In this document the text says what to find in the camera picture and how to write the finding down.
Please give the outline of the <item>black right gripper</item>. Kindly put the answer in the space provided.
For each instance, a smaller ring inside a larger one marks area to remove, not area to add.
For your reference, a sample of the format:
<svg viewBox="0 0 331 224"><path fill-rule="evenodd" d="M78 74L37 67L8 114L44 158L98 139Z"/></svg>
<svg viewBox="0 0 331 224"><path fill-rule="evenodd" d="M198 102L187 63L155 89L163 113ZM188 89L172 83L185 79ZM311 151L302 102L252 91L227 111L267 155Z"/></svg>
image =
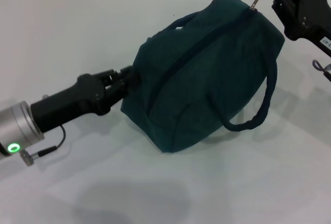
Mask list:
<svg viewBox="0 0 331 224"><path fill-rule="evenodd" d="M292 41L307 39L330 56L330 6L327 0L274 0L272 5Z"/></svg>

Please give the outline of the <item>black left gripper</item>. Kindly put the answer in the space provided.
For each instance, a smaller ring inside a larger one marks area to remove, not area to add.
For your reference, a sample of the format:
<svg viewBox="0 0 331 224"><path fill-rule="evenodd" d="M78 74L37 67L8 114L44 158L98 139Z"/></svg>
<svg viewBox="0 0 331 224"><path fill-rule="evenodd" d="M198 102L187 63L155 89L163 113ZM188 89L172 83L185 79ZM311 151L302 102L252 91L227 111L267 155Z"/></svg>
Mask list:
<svg viewBox="0 0 331 224"><path fill-rule="evenodd" d="M32 104L33 120L45 133L84 114L107 114L111 107L106 99L121 100L129 88L140 86L140 75L131 70L132 66L127 66L79 76L73 86Z"/></svg>

